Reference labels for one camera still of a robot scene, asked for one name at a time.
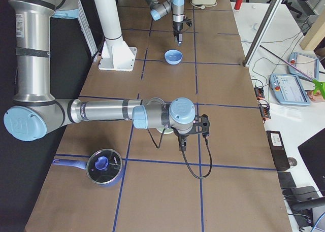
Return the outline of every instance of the green handle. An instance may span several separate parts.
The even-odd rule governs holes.
[[[325,99],[325,82],[319,82],[316,79],[314,79],[313,83],[315,84],[314,94],[316,94],[317,90],[319,90],[322,97]]]

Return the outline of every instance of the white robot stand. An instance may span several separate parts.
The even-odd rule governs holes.
[[[94,0],[105,36],[100,70],[132,71],[137,48],[123,40],[115,0]]]

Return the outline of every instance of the blue pot handle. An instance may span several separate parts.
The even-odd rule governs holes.
[[[54,159],[52,164],[54,165],[62,165],[62,166],[72,166],[76,168],[80,168],[82,170],[86,169],[87,162],[84,161],[77,161],[77,160],[70,160],[70,159]]]

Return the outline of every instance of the blue cable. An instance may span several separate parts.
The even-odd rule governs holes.
[[[323,213],[316,221],[314,227],[311,229],[310,232],[313,232],[316,229],[317,224],[320,222],[320,220],[325,216],[325,213]]]

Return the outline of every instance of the label sticker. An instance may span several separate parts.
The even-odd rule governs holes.
[[[25,37],[25,23],[24,15],[16,14],[16,37],[24,38]]]
[[[271,139],[272,139],[273,146],[282,147],[279,134],[271,133]]]

